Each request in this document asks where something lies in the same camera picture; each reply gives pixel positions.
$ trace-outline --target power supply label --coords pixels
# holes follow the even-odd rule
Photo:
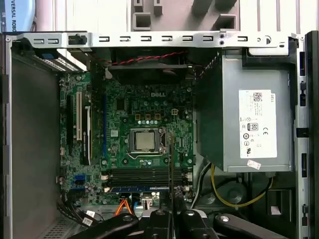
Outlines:
[[[239,91],[241,158],[276,158],[276,96],[271,90]]]

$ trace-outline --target cpu socket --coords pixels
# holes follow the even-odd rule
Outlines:
[[[166,128],[132,128],[130,154],[165,154]]]

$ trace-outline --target dell logo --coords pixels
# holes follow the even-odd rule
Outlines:
[[[151,97],[166,97],[165,92],[151,93]]]

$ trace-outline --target white pci slot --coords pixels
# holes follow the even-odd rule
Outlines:
[[[88,117],[88,120],[87,120],[87,124],[88,124],[88,141],[87,141],[87,144],[88,144],[88,162],[89,162],[89,165],[91,165],[91,107],[90,106],[86,106],[85,107],[86,111],[87,111],[87,117]]]
[[[76,93],[76,140],[82,140],[82,92]]]

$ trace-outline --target sata port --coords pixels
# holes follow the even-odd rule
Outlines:
[[[75,180],[85,180],[85,174],[78,174],[74,176]]]
[[[83,184],[85,184],[85,180],[75,180],[74,183],[76,185],[83,185]]]

